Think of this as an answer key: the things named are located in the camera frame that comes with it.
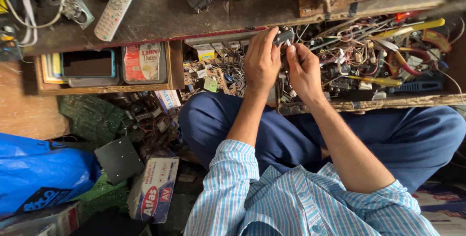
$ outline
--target green circuit board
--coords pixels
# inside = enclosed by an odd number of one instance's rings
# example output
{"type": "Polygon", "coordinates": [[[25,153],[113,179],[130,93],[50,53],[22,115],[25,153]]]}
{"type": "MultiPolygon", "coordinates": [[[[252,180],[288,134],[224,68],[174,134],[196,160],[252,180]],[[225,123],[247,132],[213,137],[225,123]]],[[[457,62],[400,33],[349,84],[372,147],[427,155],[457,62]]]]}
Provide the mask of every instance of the green circuit board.
{"type": "Polygon", "coordinates": [[[125,111],[94,95],[65,95],[60,113],[73,120],[71,133],[104,145],[115,139],[125,111]]]}

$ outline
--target dirty surface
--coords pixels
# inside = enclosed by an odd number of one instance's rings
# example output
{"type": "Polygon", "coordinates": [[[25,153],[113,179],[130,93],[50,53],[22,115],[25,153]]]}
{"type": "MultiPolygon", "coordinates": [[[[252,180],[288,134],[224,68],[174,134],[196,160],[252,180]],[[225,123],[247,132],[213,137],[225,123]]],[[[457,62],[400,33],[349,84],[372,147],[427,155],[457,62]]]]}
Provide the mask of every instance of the dirty surface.
{"type": "Polygon", "coordinates": [[[58,113],[55,96],[24,93],[35,85],[33,64],[21,61],[0,64],[0,132],[36,139],[69,134],[68,120],[58,113]]]}
{"type": "MultiPolygon", "coordinates": [[[[237,31],[245,28],[306,24],[323,20],[321,17],[300,18],[298,0],[214,0],[206,11],[199,14],[193,13],[186,0],[133,0],[112,42],[103,42],[94,35],[94,28],[107,1],[83,1],[96,18],[87,29],[83,31],[73,21],[62,18],[58,24],[53,26],[53,30],[39,29],[40,40],[35,46],[24,48],[24,54],[31,56],[98,49],[137,42],[154,42],[222,31],[237,31]]],[[[395,13],[399,9],[408,11],[412,8],[431,8],[442,2],[442,0],[393,0],[389,2],[385,0],[377,4],[361,2],[358,15],[366,16],[370,13],[374,15],[378,11],[395,13]]],[[[342,11],[343,14],[332,13],[330,18],[347,17],[348,10],[342,11]]],[[[41,24],[47,21],[39,18],[38,20],[41,24]]],[[[21,33],[24,31],[22,29],[19,32],[19,38],[22,38],[21,33]]]]}

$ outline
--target blue trousers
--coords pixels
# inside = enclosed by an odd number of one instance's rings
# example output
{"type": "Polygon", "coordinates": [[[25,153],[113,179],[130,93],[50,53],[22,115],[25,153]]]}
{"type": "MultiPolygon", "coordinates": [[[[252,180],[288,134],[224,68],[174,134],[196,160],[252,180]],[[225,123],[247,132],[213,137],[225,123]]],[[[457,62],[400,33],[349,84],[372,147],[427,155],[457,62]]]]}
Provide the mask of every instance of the blue trousers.
{"type": "MultiPolygon", "coordinates": [[[[184,138],[206,169],[241,102],[242,98],[230,95],[200,93],[181,109],[179,123],[184,138]]],[[[341,116],[411,193],[451,160],[466,133],[465,120],[446,106],[341,116]]],[[[281,173],[299,164],[316,172],[327,162],[322,160],[322,147],[326,145],[311,114],[285,118],[268,106],[264,108],[255,146],[260,174],[270,165],[281,173]]]]}

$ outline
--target man's left hand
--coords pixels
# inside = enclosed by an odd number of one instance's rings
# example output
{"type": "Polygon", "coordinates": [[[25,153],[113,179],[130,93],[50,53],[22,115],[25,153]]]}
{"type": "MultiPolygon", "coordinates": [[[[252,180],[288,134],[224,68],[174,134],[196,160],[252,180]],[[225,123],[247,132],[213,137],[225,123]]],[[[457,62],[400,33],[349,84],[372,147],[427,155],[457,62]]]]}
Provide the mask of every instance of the man's left hand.
{"type": "Polygon", "coordinates": [[[280,70],[280,49],[272,42],[278,27],[262,31],[251,39],[244,60],[247,92],[268,97],[280,70]]]}

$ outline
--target striped shirt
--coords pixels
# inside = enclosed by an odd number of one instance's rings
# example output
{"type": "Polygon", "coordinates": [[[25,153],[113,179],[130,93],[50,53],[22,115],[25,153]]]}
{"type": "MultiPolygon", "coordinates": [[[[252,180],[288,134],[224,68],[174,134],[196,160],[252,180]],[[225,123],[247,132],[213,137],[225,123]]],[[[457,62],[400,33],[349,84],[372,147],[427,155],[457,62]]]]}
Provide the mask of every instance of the striped shirt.
{"type": "Polygon", "coordinates": [[[218,146],[185,235],[439,235],[398,181],[349,192],[330,163],[318,173],[269,167],[259,179],[254,152],[236,140],[218,146]]]}

